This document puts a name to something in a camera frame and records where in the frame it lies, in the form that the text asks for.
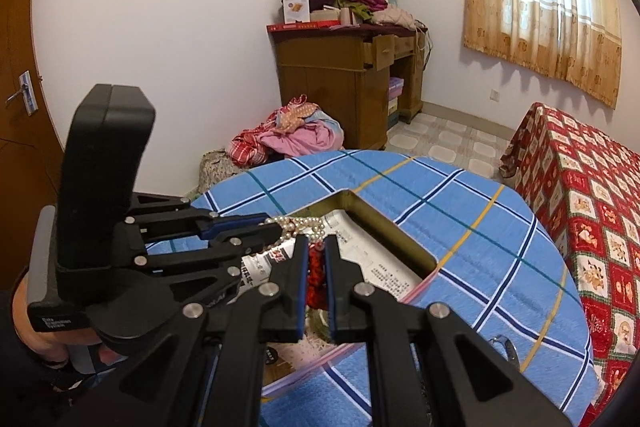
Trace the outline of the person's left hand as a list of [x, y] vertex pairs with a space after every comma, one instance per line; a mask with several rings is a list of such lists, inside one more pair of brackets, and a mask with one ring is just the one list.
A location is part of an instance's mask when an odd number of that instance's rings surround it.
[[107, 347], [90, 327], [61, 332], [37, 332], [27, 313], [28, 273], [18, 283], [12, 297], [12, 320], [15, 332], [22, 343], [48, 362], [62, 363], [70, 357], [70, 346], [98, 346], [99, 359], [105, 365], [113, 365], [125, 357]]

